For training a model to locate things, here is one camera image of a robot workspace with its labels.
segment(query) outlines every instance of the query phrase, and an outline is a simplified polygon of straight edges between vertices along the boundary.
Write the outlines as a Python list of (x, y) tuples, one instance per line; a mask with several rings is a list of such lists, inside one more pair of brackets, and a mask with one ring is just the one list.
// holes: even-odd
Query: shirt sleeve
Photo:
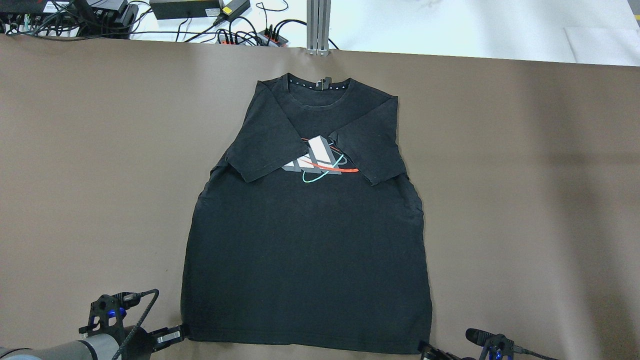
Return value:
[(329, 135), (372, 185), (406, 172), (396, 144), (397, 105), (394, 96)]
[(269, 88), (258, 82), (243, 126), (227, 151), (229, 165), (249, 183), (299, 158), (307, 150)]

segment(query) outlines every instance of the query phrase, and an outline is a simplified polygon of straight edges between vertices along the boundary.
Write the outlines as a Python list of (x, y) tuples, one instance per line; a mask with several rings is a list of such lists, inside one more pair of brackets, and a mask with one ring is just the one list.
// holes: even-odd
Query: shirt graphic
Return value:
[[(340, 168), (347, 164), (347, 159), (333, 143), (322, 136), (302, 140), (307, 142), (309, 152), (298, 159), (286, 163), (282, 169), (286, 171), (302, 172), (302, 181), (313, 183), (327, 174), (341, 175), (343, 172), (358, 172), (357, 168)], [(307, 173), (320, 174), (313, 179), (307, 179)]]

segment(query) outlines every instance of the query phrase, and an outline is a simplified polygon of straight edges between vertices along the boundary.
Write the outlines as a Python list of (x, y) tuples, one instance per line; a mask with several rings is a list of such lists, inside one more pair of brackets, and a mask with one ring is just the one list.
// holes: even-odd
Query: white surface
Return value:
[(565, 31), (577, 63), (640, 66), (640, 29)]
[[(252, 0), (244, 16), (260, 31), (265, 21), (264, 12), (255, 7), (257, 2)], [(304, 0), (290, 0), (286, 12), (268, 13), (269, 23), (282, 19), (306, 21), (306, 5)], [(279, 9), (284, 3), (265, 0), (264, 6)], [(156, 21), (150, 14), (140, 29), (175, 31), (180, 22)], [(188, 29), (201, 31), (210, 25), (211, 19), (193, 19)], [(330, 38), (341, 49), (353, 51), (575, 62), (564, 29), (576, 27), (638, 29), (638, 24), (626, 0), (333, 0)], [(251, 28), (236, 20), (233, 30)], [(285, 25), (281, 34), (291, 46), (307, 46), (306, 29), (300, 24)], [(175, 34), (134, 38), (174, 41)], [(626, 46), (626, 40), (616, 33), (584, 40), (580, 56), (585, 59), (589, 41)], [(605, 63), (616, 63), (616, 59)]]

